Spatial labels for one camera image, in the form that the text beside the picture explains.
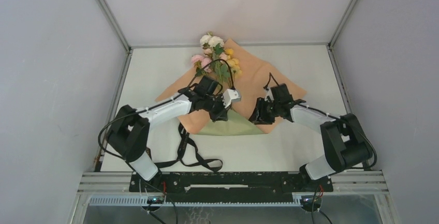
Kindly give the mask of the pink fake flower stem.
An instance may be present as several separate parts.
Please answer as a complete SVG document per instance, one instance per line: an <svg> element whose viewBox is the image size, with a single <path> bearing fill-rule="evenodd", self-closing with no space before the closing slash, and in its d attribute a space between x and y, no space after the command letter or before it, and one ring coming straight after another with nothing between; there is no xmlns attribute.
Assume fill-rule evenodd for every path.
<svg viewBox="0 0 439 224"><path fill-rule="evenodd" d="M195 75L210 76L218 81L222 86L232 87L233 76L227 65L227 54L220 48L221 53L217 53L215 48L206 48L202 54L192 56L191 63L195 68Z"/></svg>

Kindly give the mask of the orange wrapping paper sheet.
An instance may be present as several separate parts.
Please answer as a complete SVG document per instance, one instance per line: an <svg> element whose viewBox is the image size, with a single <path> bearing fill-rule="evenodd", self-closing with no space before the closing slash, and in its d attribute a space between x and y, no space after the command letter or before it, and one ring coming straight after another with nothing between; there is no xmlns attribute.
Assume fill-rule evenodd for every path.
<svg viewBox="0 0 439 224"><path fill-rule="evenodd" d="M241 101L234 104L228 111L227 121L213 122L208 112L204 110L180 116L178 120L189 133L194 135L240 136L270 133L282 122L281 117L276 117L271 125L254 125L248 120L254 111L257 98L266 95L263 87L266 84L275 86L276 83L284 83L293 99L303 98L307 94L306 90L283 75L269 62L252 55L233 40L228 39L225 47L233 49L234 56L238 59L238 65L242 70L235 81L235 87L242 96Z"/></svg>

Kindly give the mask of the yellow fake flower stem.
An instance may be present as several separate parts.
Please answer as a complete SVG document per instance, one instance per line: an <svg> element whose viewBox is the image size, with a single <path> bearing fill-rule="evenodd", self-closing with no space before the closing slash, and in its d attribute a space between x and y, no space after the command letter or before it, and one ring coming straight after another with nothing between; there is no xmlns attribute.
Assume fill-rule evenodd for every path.
<svg viewBox="0 0 439 224"><path fill-rule="evenodd" d="M233 49L225 49L223 58L226 60L228 65L232 70L233 78L240 77L242 75L242 70L240 68L239 60L234 56Z"/></svg>

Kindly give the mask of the white fake flower stem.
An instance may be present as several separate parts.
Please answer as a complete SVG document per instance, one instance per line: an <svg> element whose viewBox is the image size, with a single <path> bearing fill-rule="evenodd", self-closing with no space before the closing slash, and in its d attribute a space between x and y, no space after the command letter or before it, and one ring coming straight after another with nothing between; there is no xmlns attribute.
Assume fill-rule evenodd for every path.
<svg viewBox="0 0 439 224"><path fill-rule="evenodd" d="M225 52L224 40L212 32L205 33L199 40L203 54L209 57L218 56Z"/></svg>

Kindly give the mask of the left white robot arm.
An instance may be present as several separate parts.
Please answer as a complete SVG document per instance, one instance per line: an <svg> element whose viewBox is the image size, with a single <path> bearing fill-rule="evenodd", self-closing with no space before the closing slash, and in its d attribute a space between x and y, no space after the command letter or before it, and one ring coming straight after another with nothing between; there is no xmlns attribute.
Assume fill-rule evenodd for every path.
<svg viewBox="0 0 439 224"><path fill-rule="evenodd" d="M122 106L116 117L99 132L99 146L107 141L115 150L112 155L122 159L139 174L147 190L158 190L162 184L159 167L147 154L150 130L168 120L200 110L207 111L214 122L225 121L227 111L233 103L241 100L241 94L231 87L216 95L214 92L218 85L217 81L203 76L199 83L191 82L153 106L137 109Z"/></svg>

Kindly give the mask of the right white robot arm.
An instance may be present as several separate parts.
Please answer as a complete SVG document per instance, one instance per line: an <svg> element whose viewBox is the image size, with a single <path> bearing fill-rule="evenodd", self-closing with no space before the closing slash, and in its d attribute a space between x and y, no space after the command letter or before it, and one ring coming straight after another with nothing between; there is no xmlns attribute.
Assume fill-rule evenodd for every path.
<svg viewBox="0 0 439 224"><path fill-rule="evenodd" d="M323 155L299 169L299 184L306 191L314 190L323 177L376 158L376 150L354 114L334 116L306 105L302 99L279 101L258 98L249 121L255 125L271 125L277 117L308 127L321 135Z"/></svg>

